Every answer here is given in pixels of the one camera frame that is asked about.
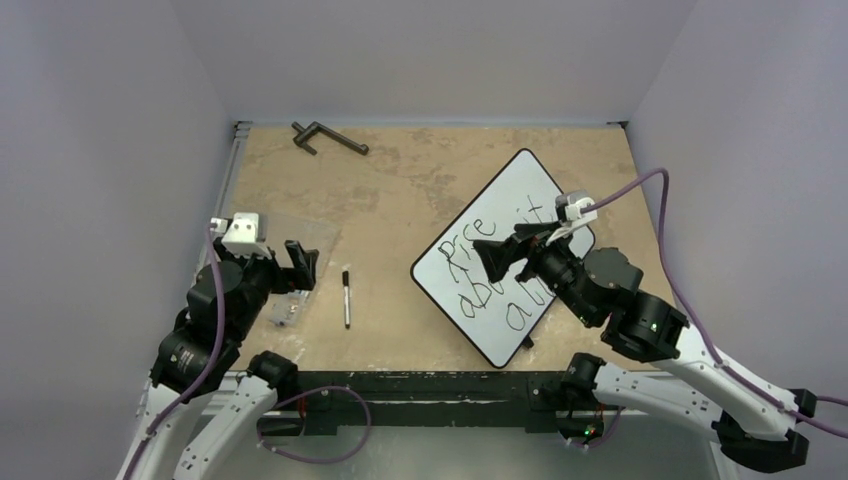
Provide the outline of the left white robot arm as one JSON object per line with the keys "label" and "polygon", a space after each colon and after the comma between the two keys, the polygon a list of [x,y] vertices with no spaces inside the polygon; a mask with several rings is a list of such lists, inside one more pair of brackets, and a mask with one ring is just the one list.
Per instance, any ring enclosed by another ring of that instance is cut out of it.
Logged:
{"label": "left white robot arm", "polygon": [[196,275],[173,330],[160,342],[142,421],[119,478],[168,475],[175,465],[166,454],[174,452],[220,387],[269,297],[315,287],[319,251],[288,240],[285,249],[293,264],[282,267],[263,243],[250,246],[252,253],[237,255],[221,240],[207,238],[208,263]]}

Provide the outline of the silver whiteboard marker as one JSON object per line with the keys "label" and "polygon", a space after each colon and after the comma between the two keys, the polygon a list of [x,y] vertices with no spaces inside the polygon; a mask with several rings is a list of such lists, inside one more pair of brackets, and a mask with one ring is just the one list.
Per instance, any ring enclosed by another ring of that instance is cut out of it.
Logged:
{"label": "silver whiteboard marker", "polygon": [[351,288],[343,287],[343,305],[344,305],[344,326],[349,330],[352,326],[351,321]]}

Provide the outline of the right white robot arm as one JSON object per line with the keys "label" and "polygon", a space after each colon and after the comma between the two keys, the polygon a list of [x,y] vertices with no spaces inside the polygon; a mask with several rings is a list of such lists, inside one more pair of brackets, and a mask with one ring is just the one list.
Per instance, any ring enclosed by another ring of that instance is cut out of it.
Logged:
{"label": "right white robot arm", "polygon": [[578,352],[555,392],[569,409],[593,403],[656,415],[701,434],[730,460],[760,473],[805,465],[810,442],[796,426],[815,412],[812,392],[734,370],[692,319],[641,289],[642,271],[617,248],[579,257],[569,242],[555,239],[549,224],[518,224],[505,240],[477,239],[473,248],[489,280],[502,280],[522,262],[516,281],[541,281],[584,327],[600,329],[614,352],[685,384],[657,382]]}

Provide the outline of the white whiteboard black frame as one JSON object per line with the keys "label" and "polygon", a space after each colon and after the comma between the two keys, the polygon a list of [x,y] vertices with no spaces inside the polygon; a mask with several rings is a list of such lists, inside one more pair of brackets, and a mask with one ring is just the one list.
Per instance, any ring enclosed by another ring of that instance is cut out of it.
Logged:
{"label": "white whiteboard black frame", "polygon": [[555,295],[516,281],[522,263],[491,283],[473,241],[503,241],[517,224],[556,220],[562,190],[529,149],[519,150],[412,264],[415,284],[495,368],[505,367]]}

